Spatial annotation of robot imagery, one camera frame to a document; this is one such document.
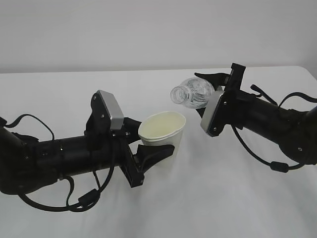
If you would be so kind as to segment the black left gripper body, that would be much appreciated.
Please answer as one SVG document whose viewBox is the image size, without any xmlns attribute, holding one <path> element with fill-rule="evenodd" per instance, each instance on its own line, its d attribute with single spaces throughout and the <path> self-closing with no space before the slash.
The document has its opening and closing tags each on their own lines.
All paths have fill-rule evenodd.
<svg viewBox="0 0 317 238">
<path fill-rule="evenodd" d="M 84 134 L 91 155 L 98 152 L 102 155 L 102 161 L 98 166 L 102 167 L 107 162 L 110 167 L 119 166 L 132 188 L 141 186 L 144 182 L 144 173 L 137 169 L 124 127 L 122 126 L 121 130 L 110 130 L 110 119 L 98 93 L 92 96 L 91 109 Z"/>
</svg>

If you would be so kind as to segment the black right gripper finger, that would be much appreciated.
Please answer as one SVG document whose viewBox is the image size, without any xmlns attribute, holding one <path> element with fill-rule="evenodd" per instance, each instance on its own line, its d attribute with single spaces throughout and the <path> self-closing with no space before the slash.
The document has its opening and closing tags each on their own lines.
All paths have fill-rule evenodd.
<svg viewBox="0 0 317 238">
<path fill-rule="evenodd" d="M 225 86 L 230 78 L 230 74 L 226 73 L 202 74 L 195 72 L 194 75 L 208 81 L 213 87 Z"/>
<path fill-rule="evenodd" d="M 203 118 L 203 115 L 204 115 L 205 109 L 206 109 L 206 108 L 200 108 L 200 109 L 197 109 L 197 113 L 199 114 L 199 116 L 200 116 L 201 118 Z"/>
</svg>

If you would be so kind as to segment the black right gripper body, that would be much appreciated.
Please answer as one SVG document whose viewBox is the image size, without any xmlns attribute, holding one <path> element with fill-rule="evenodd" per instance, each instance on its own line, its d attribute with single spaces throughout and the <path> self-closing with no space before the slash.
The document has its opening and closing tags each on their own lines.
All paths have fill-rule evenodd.
<svg viewBox="0 0 317 238">
<path fill-rule="evenodd" d="M 245 125 L 247 111 L 256 98 L 254 94 L 241 90 L 245 69 L 245 66 L 233 63 L 227 84 L 214 87 L 215 91 L 224 91 L 212 122 L 212 126 L 217 128 L 214 137 L 219 136 L 226 125 L 238 129 Z"/>
</svg>

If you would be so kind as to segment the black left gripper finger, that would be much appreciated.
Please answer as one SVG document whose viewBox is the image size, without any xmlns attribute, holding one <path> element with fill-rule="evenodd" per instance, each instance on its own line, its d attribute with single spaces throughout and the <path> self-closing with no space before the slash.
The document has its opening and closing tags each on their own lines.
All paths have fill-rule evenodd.
<svg viewBox="0 0 317 238">
<path fill-rule="evenodd" d="M 126 132 L 126 140 L 128 144 L 139 141 L 141 139 L 138 133 L 140 125 L 140 121 L 131 118 L 124 118 L 123 127 Z"/>
<path fill-rule="evenodd" d="M 145 173 L 160 161 L 173 155 L 173 145 L 145 146 L 139 145 L 135 155 L 139 172 Z"/>
</svg>

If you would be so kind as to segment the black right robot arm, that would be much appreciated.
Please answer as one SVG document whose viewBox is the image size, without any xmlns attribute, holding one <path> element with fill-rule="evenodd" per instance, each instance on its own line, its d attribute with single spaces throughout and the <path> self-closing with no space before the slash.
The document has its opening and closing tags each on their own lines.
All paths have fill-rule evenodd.
<svg viewBox="0 0 317 238">
<path fill-rule="evenodd" d="M 252 85 L 255 93 L 241 90 L 245 66 L 233 63 L 231 73 L 201 74 L 195 76 L 210 83 L 215 91 L 207 105 L 198 109 L 201 127 L 211 137 L 219 136 L 225 125 L 230 125 L 242 146 L 256 160 L 272 170 L 286 173 L 304 165 L 317 163 L 317 110 L 300 112 L 284 109 L 262 89 Z M 246 128 L 277 144 L 291 160 L 297 162 L 289 166 L 282 162 L 267 162 L 257 156 L 246 145 L 239 129 Z"/>
</svg>

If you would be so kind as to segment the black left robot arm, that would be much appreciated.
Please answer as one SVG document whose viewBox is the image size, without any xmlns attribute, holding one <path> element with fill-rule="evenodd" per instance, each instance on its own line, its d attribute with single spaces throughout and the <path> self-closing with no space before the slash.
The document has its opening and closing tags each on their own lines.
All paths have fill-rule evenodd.
<svg viewBox="0 0 317 238">
<path fill-rule="evenodd" d="M 91 99 L 91 115 L 84 135 L 39 141 L 11 132 L 14 122 L 0 121 L 0 190 L 8 195 L 34 192 L 58 179 L 120 167 L 131 187 L 140 186 L 145 172 L 174 152 L 171 144 L 139 145 L 140 122 L 127 118 L 112 93 L 99 90 Z"/>
</svg>

